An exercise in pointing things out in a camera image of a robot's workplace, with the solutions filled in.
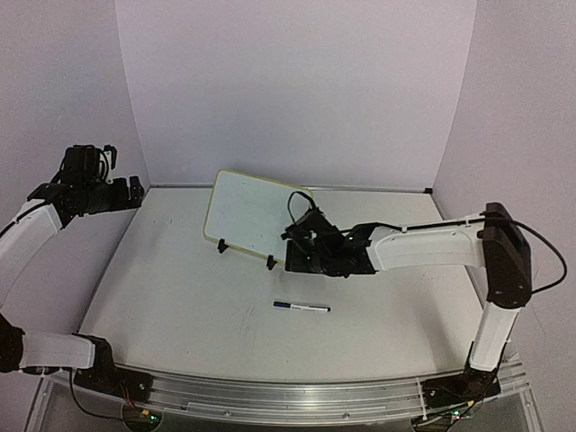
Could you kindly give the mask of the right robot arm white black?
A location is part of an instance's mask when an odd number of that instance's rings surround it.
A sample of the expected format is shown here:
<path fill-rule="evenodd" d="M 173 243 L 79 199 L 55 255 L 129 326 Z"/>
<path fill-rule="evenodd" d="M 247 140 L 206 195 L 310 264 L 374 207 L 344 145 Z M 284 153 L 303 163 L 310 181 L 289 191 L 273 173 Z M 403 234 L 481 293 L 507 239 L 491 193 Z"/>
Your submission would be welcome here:
<path fill-rule="evenodd" d="M 467 359 L 474 373 L 497 369 L 517 316 L 532 296 L 530 246 L 498 202 L 462 219 L 403 227 L 373 222 L 348 231 L 311 207 L 281 238 L 287 243 L 284 268 L 292 273 L 347 278 L 413 266 L 483 268 L 487 297 Z"/>

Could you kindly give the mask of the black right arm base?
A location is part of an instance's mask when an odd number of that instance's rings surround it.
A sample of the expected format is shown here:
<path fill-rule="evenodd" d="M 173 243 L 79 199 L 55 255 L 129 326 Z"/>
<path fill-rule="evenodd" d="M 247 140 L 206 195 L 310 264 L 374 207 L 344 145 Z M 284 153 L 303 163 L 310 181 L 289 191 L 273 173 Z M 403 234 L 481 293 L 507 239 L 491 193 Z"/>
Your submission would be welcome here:
<path fill-rule="evenodd" d="M 426 405 L 431 409 L 478 402 L 500 394 L 500 382 L 494 371 L 466 369 L 446 377 L 428 379 L 423 383 Z"/>

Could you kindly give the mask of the white marker pen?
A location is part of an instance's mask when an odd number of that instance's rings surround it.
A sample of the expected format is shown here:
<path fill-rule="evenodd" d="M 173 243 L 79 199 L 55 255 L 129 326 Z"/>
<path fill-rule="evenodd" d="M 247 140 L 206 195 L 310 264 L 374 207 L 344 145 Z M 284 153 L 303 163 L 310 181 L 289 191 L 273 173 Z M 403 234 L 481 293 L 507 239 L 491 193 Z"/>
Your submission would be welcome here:
<path fill-rule="evenodd" d="M 315 312 L 319 312 L 319 313 L 328 313 L 331 311 L 331 308 L 329 306 L 293 303 L 293 302 L 289 302 L 289 303 L 292 305 L 292 308 L 290 310 L 315 311 Z"/>

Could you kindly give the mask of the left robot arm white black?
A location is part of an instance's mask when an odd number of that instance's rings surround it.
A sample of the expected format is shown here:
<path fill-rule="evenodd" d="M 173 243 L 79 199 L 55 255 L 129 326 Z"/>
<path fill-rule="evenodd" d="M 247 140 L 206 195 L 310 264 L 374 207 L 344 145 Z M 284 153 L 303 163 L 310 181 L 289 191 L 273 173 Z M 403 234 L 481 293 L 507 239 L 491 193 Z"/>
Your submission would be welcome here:
<path fill-rule="evenodd" d="M 40 184 L 1 231 L 1 298 L 7 299 L 23 270 L 70 222 L 86 215 L 138 209 L 145 190 L 140 179 L 113 177 L 118 151 L 76 144 L 66 149 L 58 172 Z M 76 334 L 27 331 L 1 319 L 1 371 L 49 374 L 85 370 L 103 392 L 114 391 L 121 372 L 102 354 L 106 341 Z"/>

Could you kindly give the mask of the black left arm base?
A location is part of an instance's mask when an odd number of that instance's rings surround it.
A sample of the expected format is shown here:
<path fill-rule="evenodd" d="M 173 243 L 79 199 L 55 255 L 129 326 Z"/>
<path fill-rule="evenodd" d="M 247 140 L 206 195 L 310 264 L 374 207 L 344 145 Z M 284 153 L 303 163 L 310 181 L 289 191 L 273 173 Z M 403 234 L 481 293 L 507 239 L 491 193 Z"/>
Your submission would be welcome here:
<path fill-rule="evenodd" d="M 113 359 L 113 349 L 104 338 L 80 335 L 95 348 L 94 364 L 88 369 L 78 369 L 73 383 L 75 386 L 126 401 L 146 402 L 151 393 L 153 378 L 149 373 L 119 367 Z"/>

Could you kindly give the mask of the yellow framed small whiteboard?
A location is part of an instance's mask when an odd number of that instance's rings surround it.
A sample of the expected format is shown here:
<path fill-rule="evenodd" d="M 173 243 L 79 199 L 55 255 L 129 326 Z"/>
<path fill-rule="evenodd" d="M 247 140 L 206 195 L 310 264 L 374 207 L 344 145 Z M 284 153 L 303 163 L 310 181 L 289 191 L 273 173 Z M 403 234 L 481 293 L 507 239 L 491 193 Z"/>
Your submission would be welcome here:
<path fill-rule="evenodd" d="M 272 255 L 282 264 L 286 242 L 281 235 L 311 206 L 299 192 L 314 196 L 298 185 L 222 169 L 211 191 L 203 236 L 217 244 L 224 239 L 229 248 L 264 259 Z"/>

